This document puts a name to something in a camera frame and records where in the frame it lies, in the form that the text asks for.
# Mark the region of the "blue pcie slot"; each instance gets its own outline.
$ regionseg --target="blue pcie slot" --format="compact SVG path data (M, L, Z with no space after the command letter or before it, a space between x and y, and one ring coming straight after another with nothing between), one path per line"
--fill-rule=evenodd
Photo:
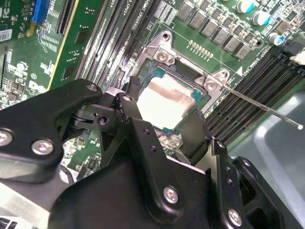
M49 0L36 0L35 11L32 21L35 23L42 23L46 20L49 9Z

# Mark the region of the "capacitor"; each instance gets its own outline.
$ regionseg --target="capacitor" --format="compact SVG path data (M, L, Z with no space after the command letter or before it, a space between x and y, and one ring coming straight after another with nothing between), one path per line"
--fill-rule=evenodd
M239 0L236 4L236 10L240 13L249 13L255 7L253 0Z
M252 22L255 25L267 25L271 20L271 15L265 11L257 11L253 14Z
M274 44L275 46L280 46L285 42L285 37L280 36L276 32L273 32L269 35L269 42Z

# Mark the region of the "barcode sticker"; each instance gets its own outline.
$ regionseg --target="barcode sticker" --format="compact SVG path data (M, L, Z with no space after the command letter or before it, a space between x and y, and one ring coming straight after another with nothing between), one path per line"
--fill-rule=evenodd
M13 32L12 29L0 31L0 42L7 41L7 40L11 39L12 32Z

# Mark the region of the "motherboard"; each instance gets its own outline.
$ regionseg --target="motherboard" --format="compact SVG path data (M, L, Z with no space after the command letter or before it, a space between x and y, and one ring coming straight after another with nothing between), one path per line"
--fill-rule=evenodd
M266 114L207 76L277 108L305 84L304 18L302 0L1 0L0 109L79 78L106 91L135 77L166 154L194 110L233 146ZM64 148L77 180L99 169L98 133Z

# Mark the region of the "screw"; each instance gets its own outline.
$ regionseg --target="screw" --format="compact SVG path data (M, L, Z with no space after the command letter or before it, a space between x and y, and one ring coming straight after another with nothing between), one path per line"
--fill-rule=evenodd
M218 145L219 145L221 148L225 148L225 146L224 146L224 144L223 144L222 142L218 141L217 143L218 143Z
M127 94L123 95L123 99L128 101L128 102L132 101L132 98L129 95L127 95Z
M163 190L163 195L171 204L176 204L179 200L178 193L171 187L165 187Z
M235 210L233 210L233 209L228 210L228 215L229 215L230 221L235 226L240 227L242 225L242 219L240 218L239 214Z
M87 88L90 90L90 91L93 91L93 92L96 92L97 91L97 88L95 85L93 84L89 84L87 85Z
M166 62L167 61L167 54L165 54L165 53L159 53L158 55L157 55L157 59L159 60L159 61L161 61L161 62Z
M48 140L38 140L32 144L31 148L38 155L49 155L53 152L54 146Z
M244 159L243 162L246 166L250 167L250 163L246 159Z
M209 90L209 91L214 90L214 84L209 83L209 84L208 84L208 90Z
M0 146L6 146L13 140L13 135L5 130L0 130Z

